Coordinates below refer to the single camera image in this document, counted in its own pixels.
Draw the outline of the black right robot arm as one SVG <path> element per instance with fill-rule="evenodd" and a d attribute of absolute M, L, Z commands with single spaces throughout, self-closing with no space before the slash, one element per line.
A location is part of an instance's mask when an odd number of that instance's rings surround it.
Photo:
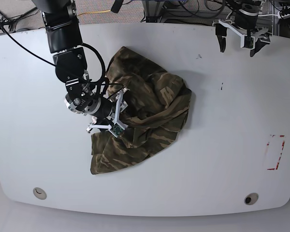
<path fill-rule="evenodd" d="M 115 97 L 105 97 L 111 86 L 105 63 L 95 48 L 83 43 L 75 1 L 35 0 L 33 3 L 43 17 L 56 76 L 67 90 L 66 107 L 71 112 L 92 117 L 87 132 L 97 128 L 118 137 L 127 128 L 119 119 L 120 112 L 127 107 L 123 100 L 125 90 L 118 90 Z M 101 77 L 96 81 L 87 72 L 84 48 L 93 51 L 101 64 Z"/>

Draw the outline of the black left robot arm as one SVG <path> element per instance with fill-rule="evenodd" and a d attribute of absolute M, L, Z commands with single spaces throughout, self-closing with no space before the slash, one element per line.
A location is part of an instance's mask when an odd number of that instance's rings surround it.
<path fill-rule="evenodd" d="M 258 27 L 257 20 L 262 3 L 258 0 L 233 0 L 227 1 L 232 12 L 225 18 L 213 23 L 218 39 L 220 52 L 225 52 L 227 30 L 231 30 L 240 37 L 240 47 L 248 49 L 253 57 L 263 47 L 270 44 L 270 36 L 267 27 Z"/>

